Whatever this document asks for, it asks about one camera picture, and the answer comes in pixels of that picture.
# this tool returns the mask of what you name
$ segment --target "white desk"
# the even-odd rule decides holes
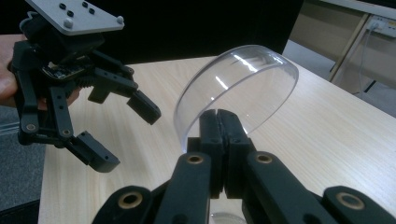
[[[181,154],[173,126],[177,98],[210,58],[132,65],[134,80],[161,109],[152,126],[110,95],[103,105],[82,91],[70,106],[75,133],[88,131],[121,164],[109,174],[84,165],[67,149],[46,151],[39,223],[91,223],[117,189],[155,189],[168,180]],[[289,100],[250,137],[277,155],[306,186],[357,189],[396,216],[396,119],[298,66]],[[242,216],[240,202],[217,200],[211,211]]]

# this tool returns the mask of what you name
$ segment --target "desk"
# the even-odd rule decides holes
[[[163,116],[148,125],[110,95],[98,105],[81,92],[70,106],[75,134],[88,131],[121,164],[109,174],[85,166],[67,149],[48,147],[39,223],[91,223],[117,189],[155,189],[173,173],[181,155],[173,112],[190,78],[211,58],[134,64],[134,79]],[[277,155],[306,186],[357,189],[396,216],[396,119],[298,66],[289,100],[250,137],[258,150]],[[213,200],[211,211],[242,216],[240,201]]]

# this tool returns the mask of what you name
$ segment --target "electrical socket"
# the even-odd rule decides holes
[[[375,24],[378,24],[373,30],[374,32],[380,33],[382,35],[388,35],[391,37],[396,37],[396,21],[385,17],[373,16],[366,29],[373,29]]]

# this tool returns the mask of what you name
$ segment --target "cable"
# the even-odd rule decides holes
[[[370,26],[370,28],[368,29],[369,33],[367,34],[366,39],[364,40],[363,51],[361,53],[361,65],[359,66],[359,87],[360,87],[360,98],[361,98],[361,100],[363,99],[363,87],[361,85],[361,70],[362,70],[363,64],[364,64],[365,51],[367,49],[367,43],[369,42],[369,38],[370,38],[371,32],[373,30],[375,30],[378,26],[379,26],[378,22],[374,22]]]

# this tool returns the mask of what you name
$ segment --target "white mounting plate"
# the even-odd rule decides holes
[[[26,0],[41,16],[64,35],[85,35],[121,30],[123,18],[103,11],[83,0]]]

